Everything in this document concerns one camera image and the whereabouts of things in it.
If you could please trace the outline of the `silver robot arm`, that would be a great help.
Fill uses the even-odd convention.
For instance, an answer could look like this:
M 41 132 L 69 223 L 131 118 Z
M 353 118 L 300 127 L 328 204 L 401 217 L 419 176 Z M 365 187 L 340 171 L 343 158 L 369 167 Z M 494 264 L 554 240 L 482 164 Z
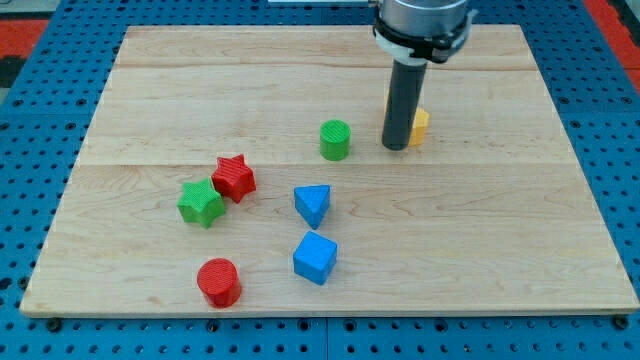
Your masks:
M 376 5 L 373 35 L 393 58 L 382 144 L 408 147 L 427 65 L 443 64 L 469 38 L 478 11 L 467 0 L 383 0 Z

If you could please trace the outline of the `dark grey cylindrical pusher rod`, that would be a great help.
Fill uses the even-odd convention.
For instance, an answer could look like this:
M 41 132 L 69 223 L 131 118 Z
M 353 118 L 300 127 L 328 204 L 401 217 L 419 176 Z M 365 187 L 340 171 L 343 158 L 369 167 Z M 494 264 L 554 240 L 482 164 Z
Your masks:
M 382 144 L 389 150 L 408 147 L 426 67 L 393 62 L 381 135 Z

